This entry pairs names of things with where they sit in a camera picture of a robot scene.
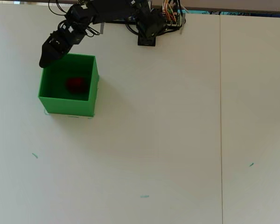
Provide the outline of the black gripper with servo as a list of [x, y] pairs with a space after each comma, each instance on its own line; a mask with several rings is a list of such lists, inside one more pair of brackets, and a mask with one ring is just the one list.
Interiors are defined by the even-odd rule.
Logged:
[[66, 55], [73, 45], [78, 45], [84, 38], [84, 31], [70, 25], [62, 25], [53, 31], [42, 45], [39, 61], [41, 68], [46, 68], [54, 61]]

